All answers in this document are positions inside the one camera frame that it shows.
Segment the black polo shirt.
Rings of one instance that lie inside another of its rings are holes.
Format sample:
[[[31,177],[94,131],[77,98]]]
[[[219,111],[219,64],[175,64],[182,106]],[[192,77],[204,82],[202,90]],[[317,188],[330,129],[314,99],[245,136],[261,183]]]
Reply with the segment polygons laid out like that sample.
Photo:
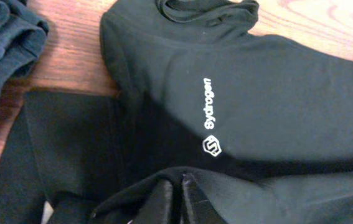
[[[128,223],[191,173],[227,223],[353,223],[353,61],[251,35],[256,1],[117,1],[116,96],[30,91],[0,158],[0,223]]]

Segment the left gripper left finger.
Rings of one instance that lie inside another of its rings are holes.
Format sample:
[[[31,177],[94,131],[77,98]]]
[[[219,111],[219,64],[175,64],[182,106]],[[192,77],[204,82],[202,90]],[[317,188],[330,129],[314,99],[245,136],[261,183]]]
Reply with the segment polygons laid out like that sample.
[[[172,207],[173,186],[168,180],[160,180],[128,224],[171,224]]]

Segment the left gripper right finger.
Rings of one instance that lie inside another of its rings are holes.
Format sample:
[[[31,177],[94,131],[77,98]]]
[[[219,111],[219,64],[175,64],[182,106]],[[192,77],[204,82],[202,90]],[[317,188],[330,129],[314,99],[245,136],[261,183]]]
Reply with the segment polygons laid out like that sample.
[[[181,217],[186,224],[227,224],[191,173],[183,174]]]

